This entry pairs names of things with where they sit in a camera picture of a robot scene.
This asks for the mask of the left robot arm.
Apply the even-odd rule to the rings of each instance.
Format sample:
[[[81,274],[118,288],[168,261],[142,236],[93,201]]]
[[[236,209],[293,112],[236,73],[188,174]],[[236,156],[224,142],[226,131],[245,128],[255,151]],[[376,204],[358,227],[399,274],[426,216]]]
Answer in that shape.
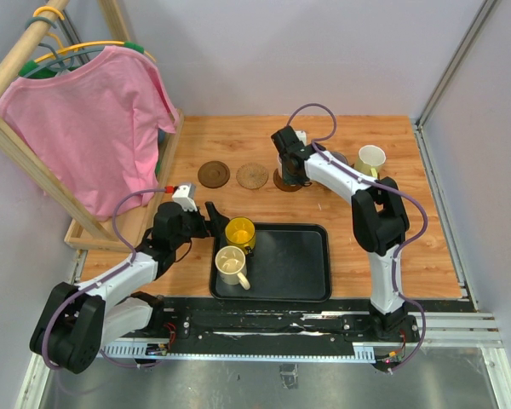
[[[208,202],[184,210],[175,202],[158,207],[133,253],[122,263],[79,285],[61,282],[50,292],[29,342],[51,370],[78,374],[95,360],[101,348],[132,331],[159,335],[165,316],[152,297],[136,290],[160,278],[177,262],[177,250],[194,239],[218,238],[229,220]]]

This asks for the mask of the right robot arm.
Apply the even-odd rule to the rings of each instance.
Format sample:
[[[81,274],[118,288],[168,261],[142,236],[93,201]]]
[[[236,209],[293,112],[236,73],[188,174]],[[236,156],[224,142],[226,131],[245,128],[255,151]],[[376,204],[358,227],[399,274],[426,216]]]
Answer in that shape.
[[[399,333],[407,312],[401,297],[399,249],[405,242],[409,221],[400,196],[387,188],[373,187],[373,179],[336,160],[331,153],[317,152],[301,141],[290,146],[274,143],[286,183],[305,186],[315,181],[339,195],[351,206],[353,235],[370,262],[370,334],[387,341]]]

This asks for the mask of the pink mug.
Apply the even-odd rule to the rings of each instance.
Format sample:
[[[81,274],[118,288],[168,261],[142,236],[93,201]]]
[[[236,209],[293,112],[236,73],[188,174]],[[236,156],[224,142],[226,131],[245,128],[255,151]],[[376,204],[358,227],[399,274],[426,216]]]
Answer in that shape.
[[[280,156],[278,155],[277,157],[277,172],[278,172],[278,175],[279,177],[282,177],[282,159],[280,158]]]

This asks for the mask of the purple mug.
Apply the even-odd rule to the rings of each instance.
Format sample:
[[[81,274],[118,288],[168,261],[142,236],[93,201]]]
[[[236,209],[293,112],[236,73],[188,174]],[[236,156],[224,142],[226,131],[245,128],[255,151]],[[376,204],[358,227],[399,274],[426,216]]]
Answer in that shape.
[[[341,163],[345,164],[345,165],[348,165],[348,161],[347,161],[347,158],[342,154],[342,153],[339,153],[339,152],[332,152],[332,155],[335,159],[337,159],[338,161],[340,161]]]

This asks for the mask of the pale green octagonal mug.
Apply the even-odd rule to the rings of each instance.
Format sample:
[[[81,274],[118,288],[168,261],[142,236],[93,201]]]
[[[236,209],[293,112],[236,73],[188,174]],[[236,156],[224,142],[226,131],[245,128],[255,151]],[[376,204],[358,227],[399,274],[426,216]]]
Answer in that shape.
[[[353,168],[359,173],[377,180],[386,160],[386,153],[380,147],[365,145],[359,149]]]

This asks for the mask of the cream yellow mug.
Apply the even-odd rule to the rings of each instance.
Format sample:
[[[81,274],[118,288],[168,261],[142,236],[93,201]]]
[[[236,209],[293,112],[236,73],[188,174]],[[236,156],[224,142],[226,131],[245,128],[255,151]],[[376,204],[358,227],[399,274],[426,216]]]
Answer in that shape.
[[[214,264],[225,284],[240,285],[246,291],[250,289],[246,255],[238,247],[229,245],[218,250]]]

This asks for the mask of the yellow glass mug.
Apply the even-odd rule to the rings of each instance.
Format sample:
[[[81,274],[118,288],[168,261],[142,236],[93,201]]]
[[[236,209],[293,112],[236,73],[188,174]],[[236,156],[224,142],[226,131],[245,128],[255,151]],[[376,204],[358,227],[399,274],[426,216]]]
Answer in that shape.
[[[225,227],[229,245],[238,247],[246,256],[251,255],[256,245],[256,227],[247,217],[234,217]]]

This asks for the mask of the woven rattan coaster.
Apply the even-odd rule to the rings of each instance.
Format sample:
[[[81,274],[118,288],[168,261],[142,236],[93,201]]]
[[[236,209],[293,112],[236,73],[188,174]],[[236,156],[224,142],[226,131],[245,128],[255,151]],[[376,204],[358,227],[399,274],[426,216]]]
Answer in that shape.
[[[267,183],[268,170],[262,164],[244,164],[238,169],[236,179],[243,188],[249,190],[259,189]]]

